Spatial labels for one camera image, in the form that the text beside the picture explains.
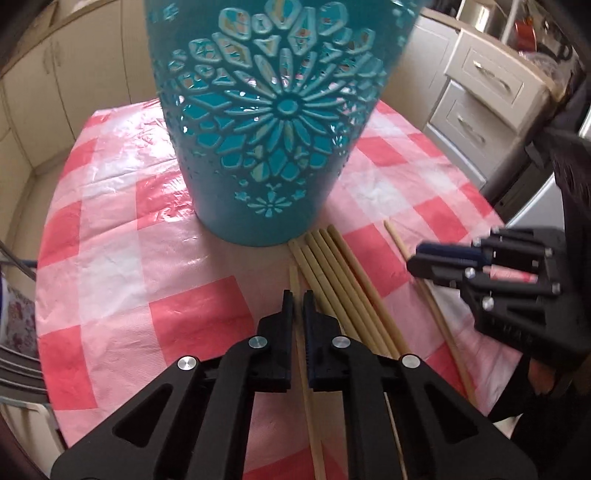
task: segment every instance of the door handle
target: door handle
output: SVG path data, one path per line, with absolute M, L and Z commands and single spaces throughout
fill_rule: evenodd
M 53 61 L 56 62 L 58 67 L 61 67 L 61 45 L 56 40 L 55 42 L 51 42 L 52 51 L 53 51 Z
M 43 50 L 43 58 L 42 58 L 42 64 L 43 64 L 43 70 L 45 71 L 46 75 L 49 75 L 51 73 L 51 69 L 50 69 L 50 65 L 49 62 L 50 60 L 50 55 L 51 55 L 51 45 L 48 45 L 47 48 L 45 50 Z

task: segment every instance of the cabinet door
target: cabinet door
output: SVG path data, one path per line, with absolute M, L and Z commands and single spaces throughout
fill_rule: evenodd
M 4 94 L 2 92 L 2 88 L 0 87 L 0 140 L 6 136 L 8 130 L 10 130 L 10 126 L 8 125 Z
M 121 2 L 98 8 L 51 38 L 57 84 L 74 136 L 97 110 L 129 104 L 121 45 Z
M 123 22 L 123 58 L 127 86 L 132 103 L 145 102 L 157 97 L 148 51 L 144 2 L 121 0 Z
M 423 130 L 446 84 L 445 67 L 458 33 L 420 17 L 382 100 Z
M 57 88 L 49 39 L 27 53 L 3 78 L 16 135 L 36 167 L 74 144 Z
M 0 141 L 0 239 L 3 241 L 31 170 L 14 134 L 7 133 Z

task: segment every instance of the red and white checkered tablecloth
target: red and white checkered tablecloth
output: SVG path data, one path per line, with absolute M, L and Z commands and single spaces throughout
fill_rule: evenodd
M 413 249 L 424 239 L 468 242 L 501 223 L 422 133 L 380 103 L 316 226 L 336 225 L 413 351 L 462 390 L 386 218 Z M 37 281 L 41 364 L 68 443 L 180 356 L 216 357 L 252 335 L 281 308 L 290 261 L 285 245 L 240 247 L 201 225 L 157 101 L 95 113 L 54 194 Z M 456 291 L 436 296 L 487 413 L 519 354 L 476 333 Z M 257 394 L 245 478 L 313 478 L 305 425 L 297 388 Z M 342 478 L 343 459 L 333 457 L 329 476 Z

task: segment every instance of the teal vase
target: teal vase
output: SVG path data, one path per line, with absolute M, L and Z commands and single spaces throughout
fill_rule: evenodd
M 145 0 L 158 95 L 207 228 L 261 247 L 311 226 L 423 3 Z

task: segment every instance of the drawer handle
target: drawer handle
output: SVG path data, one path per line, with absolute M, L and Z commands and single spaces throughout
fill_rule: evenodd
M 485 68 L 482 66 L 481 63 L 477 62 L 476 60 L 474 60 L 474 66 L 476 67 L 476 69 L 482 73 L 485 77 L 491 79 L 491 80 L 495 80 L 496 82 L 499 82 L 503 88 L 505 90 L 507 90 L 508 93 L 511 93 L 511 87 L 509 86 L 509 84 L 507 84 L 506 81 L 500 79 L 498 76 L 496 76 L 494 74 L 494 72 L 490 71 L 489 69 Z
M 457 116 L 457 121 L 460 122 L 460 125 L 468 132 L 471 136 L 476 138 L 482 145 L 486 145 L 486 138 L 484 138 L 480 133 L 474 130 L 474 127 L 471 126 L 464 118 L 460 115 Z

